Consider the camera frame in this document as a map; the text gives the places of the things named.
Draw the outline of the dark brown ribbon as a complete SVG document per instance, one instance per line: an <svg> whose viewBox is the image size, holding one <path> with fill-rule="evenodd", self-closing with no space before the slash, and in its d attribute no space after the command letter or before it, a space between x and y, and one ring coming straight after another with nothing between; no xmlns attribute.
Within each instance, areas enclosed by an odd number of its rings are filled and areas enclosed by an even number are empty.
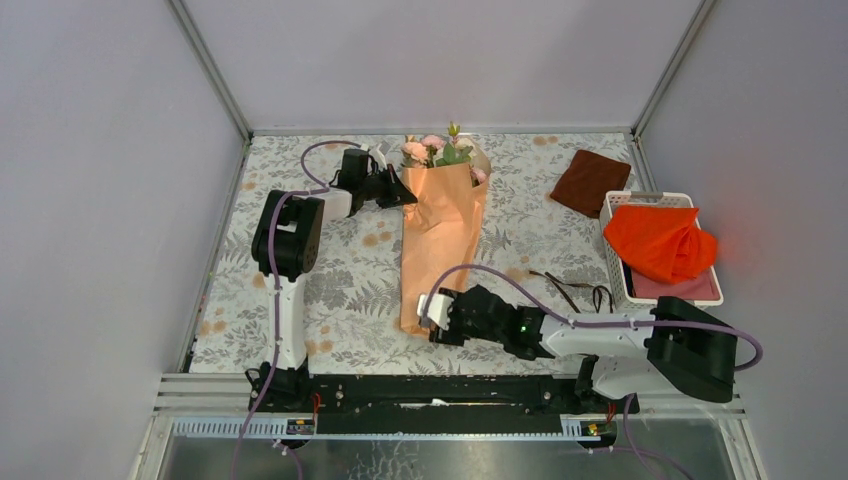
<svg viewBox="0 0 848 480"><path fill-rule="evenodd" d="M604 306L608 308L609 313L615 312L615 303L612 292L605 285L589 284L585 282L566 282L550 272L539 272L536 270L528 270L527 273L531 276L544 278L548 281L567 302L575 313L580 313L576 302L570 295L572 290L589 291L591 293L591 303L596 313L600 313Z"/></svg>

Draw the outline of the peach wrapping paper sheet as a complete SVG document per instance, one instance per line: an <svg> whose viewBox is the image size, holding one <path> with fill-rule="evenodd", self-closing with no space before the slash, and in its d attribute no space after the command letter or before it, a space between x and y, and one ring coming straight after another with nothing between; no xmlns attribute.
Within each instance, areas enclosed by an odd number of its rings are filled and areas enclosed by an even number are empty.
<svg viewBox="0 0 848 480"><path fill-rule="evenodd" d="M482 233L491 162L469 136L458 138L470 159L457 165L405 167L401 179L417 198L403 207L400 329L425 337L417 305L448 269L474 259Z"/></svg>

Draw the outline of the pink fake rose spray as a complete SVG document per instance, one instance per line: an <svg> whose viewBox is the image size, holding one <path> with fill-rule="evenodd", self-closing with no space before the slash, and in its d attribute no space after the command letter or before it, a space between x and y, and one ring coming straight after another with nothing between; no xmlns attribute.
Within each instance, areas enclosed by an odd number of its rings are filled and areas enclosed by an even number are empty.
<svg viewBox="0 0 848 480"><path fill-rule="evenodd" d="M466 165L473 186L485 183L491 175L491 161L482 148L470 137L450 137L439 148L431 148L432 167Z"/></svg>

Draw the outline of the large pink fake rose stem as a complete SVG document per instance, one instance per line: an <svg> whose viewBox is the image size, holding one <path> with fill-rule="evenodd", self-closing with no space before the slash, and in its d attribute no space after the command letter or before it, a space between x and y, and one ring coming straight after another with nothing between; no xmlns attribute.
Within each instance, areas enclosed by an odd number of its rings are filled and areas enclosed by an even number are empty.
<svg viewBox="0 0 848 480"><path fill-rule="evenodd" d="M426 135L421 139L413 135L405 137L401 147L404 166L408 168L432 168L442 158L446 141L437 135Z"/></svg>

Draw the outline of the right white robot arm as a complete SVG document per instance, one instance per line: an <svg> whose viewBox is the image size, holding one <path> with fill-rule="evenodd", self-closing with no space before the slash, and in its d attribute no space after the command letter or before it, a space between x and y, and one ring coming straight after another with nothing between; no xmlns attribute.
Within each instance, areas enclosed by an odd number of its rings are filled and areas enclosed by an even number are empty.
<svg viewBox="0 0 848 480"><path fill-rule="evenodd" d="M558 319L475 286L422 294L416 313L433 343L484 340L527 361L582 356L583 378L575 382L573 396L589 412L636 393L677 391L720 404L733 397L737 336L677 297L662 297L647 310Z"/></svg>

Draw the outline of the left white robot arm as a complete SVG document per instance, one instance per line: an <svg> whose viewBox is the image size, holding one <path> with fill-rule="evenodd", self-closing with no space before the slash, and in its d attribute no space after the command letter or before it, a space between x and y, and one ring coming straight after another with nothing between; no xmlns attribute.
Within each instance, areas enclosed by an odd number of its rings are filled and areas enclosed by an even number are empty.
<svg viewBox="0 0 848 480"><path fill-rule="evenodd" d="M387 162L387 143L343 144L341 168L330 182L269 192L252 239L251 257L269 289L269 343L266 361L248 378L256 398L271 394L288 411L310 397L304 296L324 225L354 216L370 201L382 209L417 202Z"/></svg>

